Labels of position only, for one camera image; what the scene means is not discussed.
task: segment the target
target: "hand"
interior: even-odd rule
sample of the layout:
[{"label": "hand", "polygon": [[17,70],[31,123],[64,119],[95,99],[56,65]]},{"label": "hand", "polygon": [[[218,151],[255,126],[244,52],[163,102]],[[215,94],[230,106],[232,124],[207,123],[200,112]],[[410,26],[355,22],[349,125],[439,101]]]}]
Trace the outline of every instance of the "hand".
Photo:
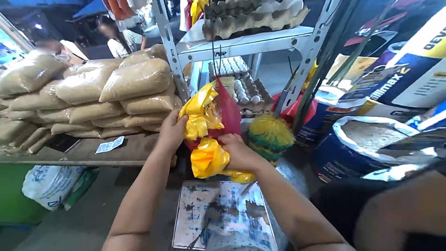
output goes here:
[{"label": "hand", "polygon": [[156,149],[162,149],[174,154],[183,142],[184,128],[186,127],[187,115],[178,120],[180,109],[175,109],[163,121],[160,130],[160,136],[155,146]]},{"label": "hand", "polygon": [[222,148],[229,152],[231,157],[228,169],[256,173],[265,165],[272,167],[266,159],[245,145],[240,135],[225,134],[219,137],[219,141],[225,144]]}]

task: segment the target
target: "striped shirt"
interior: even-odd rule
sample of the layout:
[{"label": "striped shirt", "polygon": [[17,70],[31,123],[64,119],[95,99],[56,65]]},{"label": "striped shirt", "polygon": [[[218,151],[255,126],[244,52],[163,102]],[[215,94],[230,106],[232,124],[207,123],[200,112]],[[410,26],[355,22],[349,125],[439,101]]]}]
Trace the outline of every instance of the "striped shirt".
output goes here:
[{"label": "striped shirt", "polygon": [[[125,29],[122,31],[122,34],[124,35],[124,39],[128,44],[128,47],[132,52],[135,52],[137,50],[136,45],[142,44],[142,35],[139,35],[137,33],[134,33],[128,29]],[[108,48],[110,48],[111,54],[115,58],[125,58],[128,56],[128,52],[125,50],[124,46],[115,39],[110,39],[107,42]]]}]

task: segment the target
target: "person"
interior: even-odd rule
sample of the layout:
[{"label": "person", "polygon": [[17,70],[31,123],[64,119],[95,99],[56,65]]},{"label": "person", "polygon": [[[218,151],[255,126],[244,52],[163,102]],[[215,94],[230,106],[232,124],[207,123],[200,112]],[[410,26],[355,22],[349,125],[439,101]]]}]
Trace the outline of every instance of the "person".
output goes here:
[{"label": "person", "polygon": [[128,29],[119,31],[113,19],[100,16],[97,23],[99,32],[109,39],[107,45],[113,57],[126,58],[132,52],[138,50],[137,45],[141,46],[141,50],[145,49],[146,37]]},{"label": "person", "polygon": [[83,65],[87,56],[73,42],[58,41],[55,38],[44,38],[36,42],[36,49],[42,53],[53,54],[62,59],[66,66]]},{"label": "person", "polygon": [[335,180],[310,200],[359,251],[445,249],[444,159],[399,181]]},{"label": "person", "polygon": [[[153,151],[123,198],[103,251],[150,250],[155,209],[169,175],[171,157],[183,141],[187,115],[176,109],[164,120]],[[252,172],[279,225],[294,248],[303,251],[353,251],[313,204],[239,135],[219,137],[231,160],[229,169]]]}]

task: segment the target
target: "table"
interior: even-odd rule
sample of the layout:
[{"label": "table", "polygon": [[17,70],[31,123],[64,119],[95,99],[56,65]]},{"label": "table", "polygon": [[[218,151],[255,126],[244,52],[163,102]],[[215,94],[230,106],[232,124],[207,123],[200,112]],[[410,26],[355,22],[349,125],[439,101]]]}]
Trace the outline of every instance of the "table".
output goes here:
[{"label": "table", "polygon": [[110,142],[107,139],[84,138],[67,153],[44,147],[34,155],[0,154],[0,163],[56,165],[56,166],[143,166],[158,139],[158,133],[126,135],[121,146],[109,152],[95,154],[99,144]]}]

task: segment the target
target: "red plastic bag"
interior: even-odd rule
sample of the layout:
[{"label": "red plastic bag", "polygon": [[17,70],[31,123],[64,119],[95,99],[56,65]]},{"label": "red plastic bag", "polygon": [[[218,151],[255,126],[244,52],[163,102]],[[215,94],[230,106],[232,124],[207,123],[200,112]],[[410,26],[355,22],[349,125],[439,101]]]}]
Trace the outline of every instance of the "red plastic bag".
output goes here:
[{"label": "red plastic bag", "polygon": [[[217,78],[218,83],[218,96],[214,99],[216,101],[218,110],[222,117],[222,124],[224,129],[209,129],[208,136],[210,138],[217,139],[220,135],[224,134],[238,134],[241,135],[240,124],[242,122],[242,115],[240,114],[239,107],[231,95],[222,85],[219,78]],[[201,138],[196,141],[185,140],[187,147],[192,151],[200,144]]]},{"label": "red plastic bag", "polygon": [[[297,109],[299,108],[299,104],[301,102],[302,96],[303,96],[303,93],[300,93],[299,96],[297,97],[297,100],[279,115],[279,118],[284,119],[289,127],[293,126],[293,119],[297,113]],[[273,102],[274,102],[273,110],[276,108],[276,104],[277,104],[277,101],[279,100],[279,97],[280,97],[280,93],[273,96]],[[313,116],[316,114],[317,107],[318,107],[318,101],[313,99],[311,101],[310,107],[308,108],[307,114],[305,114],[304,124],[306,122],[310,121],[311,118],[313,118]]]}]

